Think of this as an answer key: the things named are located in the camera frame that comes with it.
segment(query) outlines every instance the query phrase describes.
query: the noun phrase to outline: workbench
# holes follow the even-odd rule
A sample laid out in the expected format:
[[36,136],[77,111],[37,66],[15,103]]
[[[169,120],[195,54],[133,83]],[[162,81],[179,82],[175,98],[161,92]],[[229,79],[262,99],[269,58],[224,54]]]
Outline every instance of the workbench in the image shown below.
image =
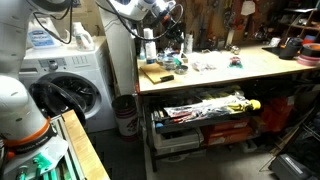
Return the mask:
[[62,114],[73,149],[86,179],[110,180],[77,115],[73,110]]
[[[222,52],[210,52],[210,53],[192,53],[188,54],[189,67],[187,74],[177,75],[172,71],[174,75],[174,80],[153,84],[148,77],[144,74],[139,67],[146,64],[145,61],[138,60],[138,83],[137,83],[137,93],[138,100],[141,104],[141,112],[144,117],[144,123],[147,130],[147,144],[150,148],[151,161],[153,166],[153,171],[157,171],[156,160],[167,158],[174,155],[179,155],[183,153],[189,153],[192,151],[197,151],[201,148],[196,148],[188,151],[174,152],[167,155],[157,155],[154,140],[152,137],[154,123],[152,121],[152,112],[150,110],[150,102],[156,102],[157,98],[163,99],[164,96],[170,94],[170,92],[184,95],[186,90],[194,89],[199,87],[214,87],[225,84],[239,83],[248,80],[256,80],[261,78],[271,78],[280,77],[284,75],[296,76],[297,74],[302,75],[308,73],[318,73],[320,69],[319,66],[311,67],[298,64],[296,60],[282,60],[279,59],[277,55],[272,54],[268,51],[262,49],[265,46],[247,46],[240,47],[241,51],[239,55],[234,55],[228,51]],[[230,58],[237,56],[241,59],[243,68],[230,68]],[[199,72],[192,68],[191,62],[194,60],[210,61],[216,69],[211,71]],[[226,119],[230,117],[219,117],[218,119],[209,119],[203,121],[202,123],[189,123],[181,124],[180,127],[183,128],[194,128],[197,126],[212,125],[221,122],[225,122]],[[159,128],[156,133],[167,133],[173,132],[174,129],[179,131],[178,125],[173,126],[171,129],[165,130],[165,128]]]

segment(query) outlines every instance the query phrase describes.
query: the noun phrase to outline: washing machine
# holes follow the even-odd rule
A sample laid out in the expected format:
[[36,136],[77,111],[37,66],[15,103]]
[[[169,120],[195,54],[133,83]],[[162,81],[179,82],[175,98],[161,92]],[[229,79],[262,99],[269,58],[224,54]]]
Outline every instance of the washing machine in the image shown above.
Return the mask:
[[47,116],[75,110],[87,132],[116,127],[108,47],[94,38],[95,50],[81,52],[76,44],[29,49],[19,79]]

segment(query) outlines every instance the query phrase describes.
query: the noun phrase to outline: concrete floor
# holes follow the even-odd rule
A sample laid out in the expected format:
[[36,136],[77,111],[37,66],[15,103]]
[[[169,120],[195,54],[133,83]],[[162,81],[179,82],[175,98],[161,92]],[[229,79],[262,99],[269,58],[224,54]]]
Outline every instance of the concrete floor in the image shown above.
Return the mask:
[[145,145],[147,180],[275,180],[271,171],[260,168],[271,159],[269,153],[243,153],[239,146],[219,146],[197,157],[189,155],[180,162],[157,161],[152,171],[149,149]]

